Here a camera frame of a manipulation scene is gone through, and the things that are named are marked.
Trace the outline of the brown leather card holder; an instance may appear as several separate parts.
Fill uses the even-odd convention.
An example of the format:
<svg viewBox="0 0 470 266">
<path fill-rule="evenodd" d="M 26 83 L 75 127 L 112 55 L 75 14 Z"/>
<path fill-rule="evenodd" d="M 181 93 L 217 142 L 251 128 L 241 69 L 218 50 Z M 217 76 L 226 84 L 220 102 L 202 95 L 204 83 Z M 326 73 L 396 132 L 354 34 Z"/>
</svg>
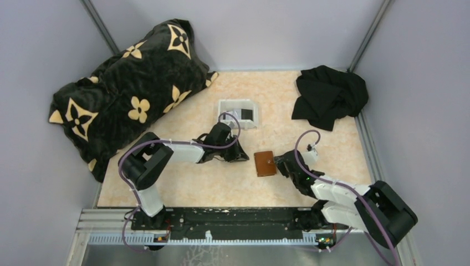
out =
<svg viewBox="0 0 470 266">
<path fill-rule="evenodd" d="M 254 162 L 258 177 L 274 176 L 277 173 L 273 151 L 255 152 Z"/>
</svg>

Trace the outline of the white plastic card box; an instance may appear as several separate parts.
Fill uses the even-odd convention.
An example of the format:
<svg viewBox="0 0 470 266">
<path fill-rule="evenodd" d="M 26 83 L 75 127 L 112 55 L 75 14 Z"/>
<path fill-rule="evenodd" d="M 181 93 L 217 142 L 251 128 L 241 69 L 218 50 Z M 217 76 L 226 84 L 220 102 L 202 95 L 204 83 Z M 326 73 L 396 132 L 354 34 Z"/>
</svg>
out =
<svg viewBox="0 0 470 266">
<path fill-rule="evenodd" d="M 238 129 L 237 123 L 242 130 L 259 128 L 259 105 L 249 99 L 221 99 L 217 105 L 216 121 Z"/>
</svg>

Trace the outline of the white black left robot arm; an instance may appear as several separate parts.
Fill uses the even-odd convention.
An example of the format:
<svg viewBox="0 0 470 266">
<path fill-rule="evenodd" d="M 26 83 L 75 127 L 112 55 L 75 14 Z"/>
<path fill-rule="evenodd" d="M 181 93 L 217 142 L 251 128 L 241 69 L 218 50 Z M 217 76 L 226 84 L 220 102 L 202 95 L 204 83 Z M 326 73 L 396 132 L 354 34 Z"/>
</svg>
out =
<svg viewBox="0 0 470 266">
<path fill-rule="evenodd" d="M 157 180 L 169 163 L 206 163 L 215 157 L 225 162 L 248 161 L 238 135 L 222 123 L 190 141 L 160 139 L 153 132 L 142 136 L 118 162 L 118 173 L 137 199 L 132 229 L 163 229 L 169 215 L 157 190 Z"/>
</svg>

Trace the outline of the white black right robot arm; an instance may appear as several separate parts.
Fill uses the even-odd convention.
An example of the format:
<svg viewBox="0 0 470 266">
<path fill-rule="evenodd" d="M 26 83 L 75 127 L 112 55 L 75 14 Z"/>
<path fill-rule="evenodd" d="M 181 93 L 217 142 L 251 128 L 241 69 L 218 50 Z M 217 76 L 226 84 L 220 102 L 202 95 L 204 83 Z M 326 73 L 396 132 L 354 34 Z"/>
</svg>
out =
<svg viewBox="0 0 470 266">
<path fill-rule="evenodd" d="M 414 211 L 386 182 L 361 185 L 331 178 L 310 169 L 318 159 L 316 149 L 291 150 L 273 159 L 301 194 L 317 200 L 311 211 L 318 228 L 342 224 L 368 233 L 376 243 L 389 248 L 397 246 L 417 224 Z"/>
</svg>

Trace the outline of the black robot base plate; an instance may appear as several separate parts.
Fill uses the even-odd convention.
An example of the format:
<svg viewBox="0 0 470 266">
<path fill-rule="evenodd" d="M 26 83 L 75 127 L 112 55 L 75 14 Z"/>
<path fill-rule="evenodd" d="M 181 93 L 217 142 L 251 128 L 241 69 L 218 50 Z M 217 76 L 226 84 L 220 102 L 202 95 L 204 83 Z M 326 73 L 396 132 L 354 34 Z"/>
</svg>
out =
<svg viewBox="0 0 470 266">
<path fill-rule="evenodd" d="M 300 240 L 303 233 L 347 229 L 345 225 L 319 221 L 311 208 L 304 207 L 167 207 L 166 213 L 169 222 L 163 229 L 133 230 L 161 230 L 171 240 L 199 240 L 210 232 L 217 241 L 244 241 Z"/>
</svg>

